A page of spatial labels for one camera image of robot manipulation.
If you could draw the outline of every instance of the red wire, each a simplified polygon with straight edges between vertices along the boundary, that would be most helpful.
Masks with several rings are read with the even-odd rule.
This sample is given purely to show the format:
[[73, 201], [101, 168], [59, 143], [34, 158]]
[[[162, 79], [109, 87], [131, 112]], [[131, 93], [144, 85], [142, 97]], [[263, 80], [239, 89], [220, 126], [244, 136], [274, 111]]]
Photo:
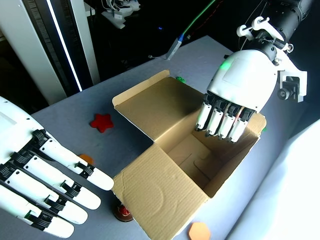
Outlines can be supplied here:
[[224, 2], [224, 0], [220, 1], [218, 3], [218, 5], [215, 7], [214, 11], [211, 13], [210, 16], [207, 17], [207, 19], [199, 26], [197, 27], [191, 34], [190, 36], [192, 36], [197, 30], [199, 30], [200, 28], [203, 27], [203, 25], [205, 25], [207, 23], [207, 21], [215, 14], [215, 12], [217, 11], [217, 9], [219, 8], [220, 4], [222, 4]]

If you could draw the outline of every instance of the dark background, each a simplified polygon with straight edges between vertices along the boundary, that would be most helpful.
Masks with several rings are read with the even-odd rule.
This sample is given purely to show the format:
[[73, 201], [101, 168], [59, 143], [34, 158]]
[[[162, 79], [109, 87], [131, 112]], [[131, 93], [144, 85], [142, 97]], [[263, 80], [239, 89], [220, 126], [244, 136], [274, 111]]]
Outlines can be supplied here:
[[[216, 0], [189, 29], [182, 44], [209, 35], [230, 50], [239, 50], [236, 29], [246, 22], [260, 1]], [[100, 0], [85, 2], [96, 11], [95, 15], [88, 17], [88, 23], [100, 78], [104, 81], [149, 61], [148, 56], [158, 57], [165, 54], [174, 40], [210, 1], [195, 1], [190, 4], [182, 0], [139, 0], [141, 9], [126, 18], [123, 29], [115, 28], [100, 14], [104, 11]], [[248, 23], [260, 15], [264, 5], [265, 1], [260, 4]], [[308, 71], [308, 92], [305, 100], [313, 104], [319, 103], [320, 88], [319, 12], [320, 3], [315, 0], [309, 16], [291, 38], [294, 51], [290, 53], [296, 66], [300, 70]], [[48, 105], [7, 41], [0, 42], [0, 79], [0, 96], [24, 108], [28, 113], [34, 113]], [[22, 86], [21, 90], [17, 91], [14, 87], [17, 83]]]

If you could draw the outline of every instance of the green object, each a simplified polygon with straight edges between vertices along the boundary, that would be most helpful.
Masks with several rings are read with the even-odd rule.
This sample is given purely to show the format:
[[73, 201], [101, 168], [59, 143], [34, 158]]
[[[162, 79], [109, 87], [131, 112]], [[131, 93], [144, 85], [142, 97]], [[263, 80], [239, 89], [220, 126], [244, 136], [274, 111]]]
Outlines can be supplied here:
[[220, 68], [223, 70], [228, 70], [230, 68], [231, 64], [229, 62], [224, 62], [220, 65]]
[[189, 30], [189, 28], [191, 28], [191, 26], [195, 23], [195, 21], [197, 21], [197, 19], [198, 19], [215, 1], [216, 1], [216, 0], [212, 0], [212, 1], [208, 4], [208, 6], [206, 6], [206, 7], [202, 10], [202, 12], [200, 12], [200, 13], [198, 14], [198, 16], [196, 16], [195, 19], [193, 19], [193, 21], [189, 24], [189, 26], [184, 30], [184, 32], [182, 33], [182, 35], [185, 35], [185, 34], [186, 34], [186, 32]]
[[177, 79], [178, 81], [180, 81], [180, 82], [182, 82], [182, 83], [186, 83], [186, 80], [184, 80], [184, 78], [183, 77], [181, 77], [181, 76], [177, 76], [175, 79]]

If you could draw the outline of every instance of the open cardboard box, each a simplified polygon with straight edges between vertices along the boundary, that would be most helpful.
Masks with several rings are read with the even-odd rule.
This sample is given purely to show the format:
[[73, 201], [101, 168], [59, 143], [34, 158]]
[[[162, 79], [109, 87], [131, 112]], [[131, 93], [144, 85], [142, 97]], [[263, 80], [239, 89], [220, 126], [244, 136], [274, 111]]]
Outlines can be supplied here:
[[114, 97], [114, 108], [154, 144], [114, 177], [112, 191], [152, 240], [169, 240], [213, 198], [259, 140], [252, 116], [237, 143], [194, 131], [203, 94], [164, 70]]

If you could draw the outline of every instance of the green cable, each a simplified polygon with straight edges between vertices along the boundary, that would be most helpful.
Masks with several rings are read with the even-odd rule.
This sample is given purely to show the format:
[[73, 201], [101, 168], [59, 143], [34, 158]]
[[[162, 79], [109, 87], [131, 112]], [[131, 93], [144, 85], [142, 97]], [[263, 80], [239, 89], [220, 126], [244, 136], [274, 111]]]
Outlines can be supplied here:
[[202, 10], [202, 12], [200, 12], [198, 14], [198, 16], [195, 17], [195, 19], [193, 19], [193, 21], [189, 24], [189, 26], [184, 30], [184, 32], [182, 33], [182, 35], [185, 35], [186, 32], [189, 30], [189, 28], [191, 28], [191, 26], [195, 23], [195, 21], [197, 21], [197, 19], [215, 2], [216, 0], [212, 0], [208, 6], [205, 7], [205, 9]]

